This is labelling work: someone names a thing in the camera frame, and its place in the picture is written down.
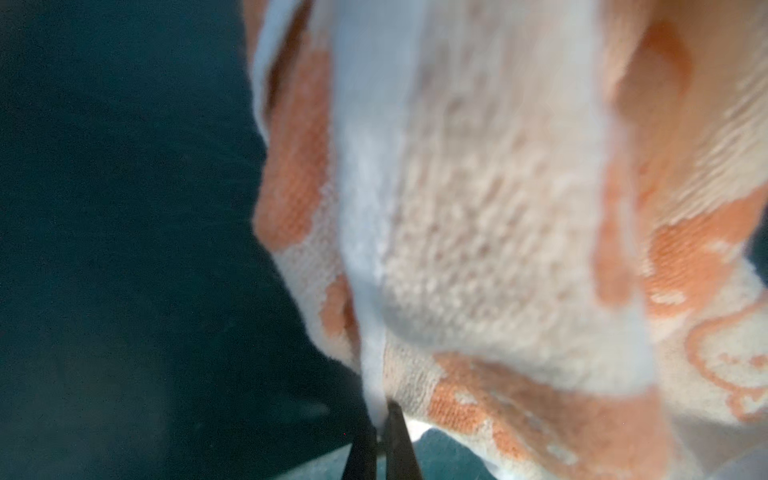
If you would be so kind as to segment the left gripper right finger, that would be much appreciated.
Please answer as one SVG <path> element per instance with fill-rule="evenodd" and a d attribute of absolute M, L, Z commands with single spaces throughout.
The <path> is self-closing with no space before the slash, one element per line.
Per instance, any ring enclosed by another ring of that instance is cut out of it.
<path fill-rule="evenodd" d="M 394 400 L 389 400 L 387 406 L 388 417 L 383 434 L 386 479 L 423 480 L 423 473 L 415 455 L 403 411 Z"/>

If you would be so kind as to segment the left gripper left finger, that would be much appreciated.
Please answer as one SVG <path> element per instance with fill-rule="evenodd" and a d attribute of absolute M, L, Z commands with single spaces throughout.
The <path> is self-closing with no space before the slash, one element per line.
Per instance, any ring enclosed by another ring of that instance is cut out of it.
<path fill-rule="evenodd" d="M 363 425 L 355 434 L 341 479 L 377 479 L 377 435 L 372 425 Z"/>

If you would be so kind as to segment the orange white patterned towel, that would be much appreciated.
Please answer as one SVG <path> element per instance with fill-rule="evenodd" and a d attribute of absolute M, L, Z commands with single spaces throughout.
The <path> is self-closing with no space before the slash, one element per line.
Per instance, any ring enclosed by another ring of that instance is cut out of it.
<path fill-rule="evenodd" d="M 763 1 L 246 1 L 253 229 L 315 346 L 499 479 L 767 443 Z"/>

